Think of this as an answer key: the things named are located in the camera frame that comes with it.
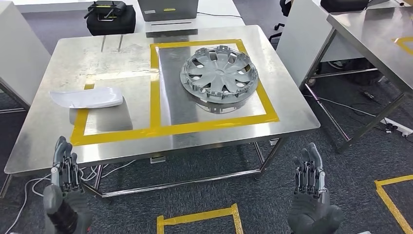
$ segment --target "black device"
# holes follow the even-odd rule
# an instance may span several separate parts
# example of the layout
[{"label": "black device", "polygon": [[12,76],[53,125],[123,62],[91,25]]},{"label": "black device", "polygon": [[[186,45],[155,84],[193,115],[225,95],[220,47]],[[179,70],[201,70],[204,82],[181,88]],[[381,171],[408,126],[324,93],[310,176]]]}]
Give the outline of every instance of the black device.
[{"label": "black device", "polygon": [[321,0],[320,5],[329,13],[361,11],[369,4],[369,0]]},{"label": "black device", "polygon": [[92,5],[88,7],[88,13],[85,15],[85,19],[92,13],[103,16],[104,19],[113,19],[124,13],[126,4],[122,1],[94,1]]},{"label": "black device", "polygon": [[93,36],[135,32],[136,13],[122,1],[94,1],[88,7],[86,24]]}]

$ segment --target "office chair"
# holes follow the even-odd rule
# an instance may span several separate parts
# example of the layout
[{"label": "office chair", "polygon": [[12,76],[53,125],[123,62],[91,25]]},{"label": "office chair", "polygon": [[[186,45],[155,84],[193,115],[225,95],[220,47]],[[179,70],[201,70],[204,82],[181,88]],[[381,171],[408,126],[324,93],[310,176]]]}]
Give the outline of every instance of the office chair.
[{"label": "office chair", "polygon": [[[291,2],[291,1],[288,2],[288,3],[285,3],[285,2],[286,2],[286,0],[280,0],[280,6],[281,6],[282,14],[283,14],[285,17],[287,17],[287,16],[290,14],[292,2]],[[274,26],[274,30],[278,30],[280,27],[285,27],[285,24],[279,23],[279,24],[275,25],[275,26]],[[272,40],[273,38],[280,37],[281,34],[282,34],[282,33],[273,34],[273,35],[271,35],[271,36],[268,38],[268,40],[271,42],[271,40]]]}]

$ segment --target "metal surface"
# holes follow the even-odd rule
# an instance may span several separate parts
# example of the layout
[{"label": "metal surface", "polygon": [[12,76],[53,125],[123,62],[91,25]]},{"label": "metal surface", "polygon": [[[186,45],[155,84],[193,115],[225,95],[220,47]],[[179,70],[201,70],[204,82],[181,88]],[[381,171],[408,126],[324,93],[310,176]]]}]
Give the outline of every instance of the metal surface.
[{"label": "metal surface", "polygon": [[99,189],[100,179],[102,178],[102,171],[103,171],[103,166],[99,165],[97,167],[96,180],[94,181],[94,188],[97,190]]},{"label": "metal surface", "polygon": [[6,197],[7,190],[10,186],[10,181],[12,180],[11,175],[7,175],[6,179],[4,180],[3,186],[0,190],[0,199],[4,199]]},{"label": "metal surface", "polygon": [[317,54],[316,58],[313,61],[313,64],[311,65],[310,70],[308,70],[307,74],[305,75],[304,80],[300,84],[300,89],[304,89],[304,85],[307,83],[307,81],[314,75],[314,73],[317,70],[317,67],[319,66],[321,59],[323,58],[324,54],[327,52],[328,47],[330,46],[331,42],[333,41],[333,38],[336,34],[336,31],[334,29],[331,29],[331,31],[328,33],[327,38],[324,42],[324,44],[321,47],[321,50]]},{"label": "metal surface", "polygon": [[260,168],[261,173],[255,177],[256,179],[260,179],[261,176],[263,176],[263,172],[271,164],[272,160],[274,160],[275,155],[281,150],[281,148],[284,146],[284,144],[287,141],[288,141],[288,137],[283,137],[283,138],[278,139],[277,143],[274,145],[274,147],[268,154],[267,159],[265,159],[264,164],[261,166]]},{"label": "metal surface", "polygon": [[[194,101],[179,80],[182,64],[204,45],[159,48],[159,72],[150,67],[150,44],[217,39],[241,39],[256,66],[278,122],[250,124],[178,135],[138,138],[109,143],[75,146],[81,167],[153,157],[162,152],[184,153],[258,140],[305,134],[320,123],[291,76],[258,26],[199,29],[196,34],[172,31],[146,34],[61,39],[45,72],[19,137],[4,171],[28,175],[50,169],[53,143],[59,136],[69,137],[74,129],[76,111],[62,108],[50,99],[49,91],[117,86],[125,101],[111,108],[90,110],[85,135],[147,128],[150,123],[150,82],[159,74],[161,126],[202,122],[265,114],[254,93],[242,103],[217,108]],[[229,47],[237,49],[235,44]]]},{"label": "metal surface", "polygon": [[358,139],[360,139],[360,137],[362,137],[366,132],[374,128],[374,126],[376,126],[382,119],[384,119],[394,109],[396,109],[403,102],[405,97],[405,94],[401,94],[392,103],[387,105],[386,108],[384,108],[384,110],[381,111],[380,114],[378,114],[376,117],[374,117],[370,123],[360,128],[349,141],[343,143],[343,145],[340,148],[338,148],[338,152],[342,153],[344,150],[346,150],[348,147],[352,146],[356,141],[358,141]]},{"label": "metal surface", "polygon": [[350,138],[347,136],[347,134],[344,132],[344,130],[340,127],[340,125],[337,123],[337,121],[334,119],[333,115],[331,115],[331,113],[327,110],[327,108],[325,108],[324,104],[322,104],[322,102],[320,101],[319,97],[316,95],[316,93],[314,93],[314,91],[310,88],[310,86],[308,86],[307,84],[305,84],[305,87],[307,88],[307,90],[310,92],[311,96],[314,97],[314,99],[316,100],[316,102],[318,103],[318,105],[321,107],[321,109],[326,113],[326,115],[328,116],[328,118],[330,119],[330,121],[333,123],[334,127],[338,130],[338,132],[341,134],[341,136],[346,140],[349,141]]},{"label": "metal surface", "polygon": [[16,112],[24,112],[24,111],[26,110],[23,108],[5,109],[5,110],[0,110],[0,114],[16,113]]},{"label": "metal surface", "polygon": [[235,103],[255,92],[258,72],[248,55],[220,45],[195,51],[182,66],[181,82],[201,100]]},{"label": "metal surface", "polygon": [[239,176],[255,175],[259,173],[260,173],[259,169],[244,171],[244,172],[236,172],[236,173],[231,173],[231,174],[226,174],[226,175],[211,176],[211,177],[207,177],[203,179],[192,179],[192,180],[176,182],[176,183],[168,183],[168,184],[154,185],[154,186],[148,186],[148,187],[137,188],[137,189],[126,189],[126,190],[121,190],[121,191],[108,192],[108,193],[103,193],[102,197],[105,198],[105,197],[112,197],[112,196],[142,193],[142,192],[148,192],[148,191],[153,191],[153,190],[173,188],[173,187],[178,187],[178,186],[187,185],[187,184],[196,184],[196,183],[202,183],[202,182],[208,182],[208,181],[214,181],[214,180],[220,180],[220,179],[234,178],[234,177],[239,177]]},{"label": "metal surface", "polygon": [[17,93],[9,89],[5,84],[5,81],[0,77],[0,89],[7,94],[9,97],[14,99],[18,104],[20,104],[25,110],[29,110],[30,104],[26,103]]},{"label": "metal surface", "polygon": [[327,21],[402,92],[413,94],[413,7],[332,13]]},{"label": "metal surface", "polygon": [[108,192],[108,193],[101,193],[99,190],[93,188],[92,186],[88,185],[87,183],[84,183],[84,186],[87,189],[89,189],[90,192],[92,192],[92,194],[97,195],[99,198],[105,199],[105,198],[112,197],[112,196],[142,193],[142,192],[148,192],[148,191],[153,191],[153,190],[167,189],[167,188],[183,186],[183,185],[188,185],[188,184],[195,184],[195,183],[202,183],[202,182],[208,182],[208,181],[214,181],[214,180],[228,179],[228,178],[234,178],[234,177],[246,176],[246,175],[256,175],[255,178],[259,179],[263,175],[263,173],[265,172],[266,168],[271,164],[271,161],[274,159],[274,156],[281,149],[281,147],[287,142],[287,140],[288,140],[288,138],[280,138],[277,141],[277,144],[273,147],[273,149],[271,150],[271,152],[269,153],[269,155],[266,159],[264,159],[263,155],[261,154],[261,151],[258,147],[258,144],[256,142],[254,142],[254,146],[257,150],[257,154],[260,158],[260,161],[262,162],[261,167],[259,169],[255,169],[255,170],[235,172],[235,173],[230,173],[230,174],[226,174],[226,175],[217,175],[217,176],[205,177],[205,178],[201,178],[201,179],[186,180],[186,181],[181,181],[181,182],[166,183],[166,184],[160,184],[160,185],[152,185],[152,186],[147,186],[147,187],[142,187],[142,188],[126,189],[126,190],[120,190],[120,191],[114,191],[114,192]]},{"label": "metal surface", "polygon": [[261,153],[261,149],[258,146],[258,143],[254,142],[254,147],[255,147],[255,150],[257,151],[258,158],[260,159],[260,163],[261,163],[261,165],[263,165],[264,162],[265,162],[265,159],[264,159],[263,154]]},{"label": "metal surface", "polygon": [[377,71],[377,68],[370,68],[370,69],[362,69],[362,70],[352,70],[352,71],[344,71],[344,72],[333,72],[327,74],[320,74],[310,77],[312,78],[324,78],[324,77],[335,77],[335,76],[342,76],[342,75],[349,75],[349,74],[356,74],[356,73],[363,73],[363,72],[374,72]]}]

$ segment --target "yellow tape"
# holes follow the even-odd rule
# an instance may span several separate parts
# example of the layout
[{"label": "yellow tape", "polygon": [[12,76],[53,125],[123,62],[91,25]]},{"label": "yellow tape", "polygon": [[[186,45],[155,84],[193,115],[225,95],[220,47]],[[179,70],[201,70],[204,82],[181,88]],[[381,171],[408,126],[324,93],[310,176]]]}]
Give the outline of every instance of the yellow tape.
[{"label": "yellow tape", "polygon": [[246,53],[245,47],[243,45],[243,41],[241,39],[167,42],[167,43],[155,43],[155,44],[151,44],[150,46],[151,48],[152,46],[159,47],[159,48],[174,48],[174,47],[187,47],[187,46],[219,45],[219,44],[236,44],[239,51]]},{"label": "yellow tape", "polygon": [[159,74],[150,76],[150,127],[161,126],[161,86]]},{"label": "yellow tape", "polygon": [[406,42],[413,42],[413,37],[404,37],[404,38],[396,38],[392,39],[398,46],[400,46],[404,51],[408,54],[413,55],[413,50],[406,45]]},{"label": "yellow tape", "polygon": [[236,203],[231,206],[231,211],[232,211],[232,217],[234,219],[234,224],[235,224],[235,233],[244,234],[243,226],[241,224],[240,213],[238,212],[238,206]]},{"label": "yellow tape", "polygon": [[396,177],[396,178],[391,178],[391,179],[386,179],[386,180],[375,180],[375,183],[377,185],[383,186],[383,185],[388,185],[388,184],[394,184],[394,183],[399,183],[403,182],[406,180],[413,180],[413,175],[405,175],[401,177]]},{"label": "yellow tape", "polygon": [[[193,132],[210,131],[229,127],[239,127],[251,124],[277,122],[279,118],[275,112],[270,99],[263,87],[261,81],[258,81],[256,92],[263,108],[265,115],[238,117],[231,119],[211,120],[204,122],[186,123],[171,126],[161,126],[161,98],[160,98],[160,82],[159,82],[159,58],[158,48],[172,48],[184,46],[200,46],[200,45],[216,45],[216,44],[236,44],[239,51],[247,53],[240,39],[226,40],[206,40],[206,41],[185,41],[171,43],[156,43],[150,45],[150,67],[153,69],[150,73],[150,127],[147,129],[120,131],[112,133],[102,133],[95,135],[84,136],[87,115],[89,111],[78,110],[75,120],[75,127],[71,136],[71,143],[74,146],[107,143],[122,140],[132,140],[146,137],[162,137],[175,134],[185,134]],[[93,88],[93,84],[85,85],[85,89]]]},{"label": "yellow tape", "polygon": [[188,214],[178,216],[174,218],[164,219],[163,215],[160,215],[156,219],[157,234],[164,234],[164,227],[170,225],[176,225],[181,223],[191,223],[206,219],[218,218],[223,216],[232,215],[235,224],[235,233],[244,234],[243,226],[241,224],[240,214],[238,212],[238,206],[234,203],[230,208],[224,208],[214,211],[200,212],[196,214]]},{"label": "yellow tape", "polygon": [[164,234],[164,216],[160,215],[156,218],[156,233]]},{"label": "yellow tape", "polygon": [[232,208],[225,208],[225,209],[220,209],[220,210],[207,211],[207,212],[201,212],[201,213],[196,213],[196,214],[178,216],[175,218],[169,218],[169,219],[164,220],[164,225],[176,225],[180,223],[190,223],[190,222],[196,222],[196,221],[201,221],[205,219],[218,218],[218,217],[227,216],[227,215],[232,215]]},{"label": "yellow tape", "polygon": [[393,201],[387,195],[386,191],[384,191],[384,189],[381,187],[381,185],[379,184],[379,181],[375,181],[375,183],[376,183],[376,186],[377,186],[378,195],[381,197],[384,204],[386,204],[387,208],[393,214],[394,218],[399,223],[400,227],[403,229],[403,231],[406,234],[413,234],[412,228],[409,226],[408,222],[403,217],[403,215],[401,214],[399,209],[396,207],[396,205],[393,203]]}]

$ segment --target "white plastic cover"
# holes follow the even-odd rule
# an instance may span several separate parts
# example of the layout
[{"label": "white plastic cover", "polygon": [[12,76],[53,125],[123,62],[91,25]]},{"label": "white plastic cover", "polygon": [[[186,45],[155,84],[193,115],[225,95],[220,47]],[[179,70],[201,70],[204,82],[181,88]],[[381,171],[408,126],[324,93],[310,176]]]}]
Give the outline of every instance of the white plastic cover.
[{"label": "white plastic cover", "polygon": [[50,92],[59,106],[66,108],[102,108],[123,103],[122,92],[116,87],[94,88],[70,92]]}]

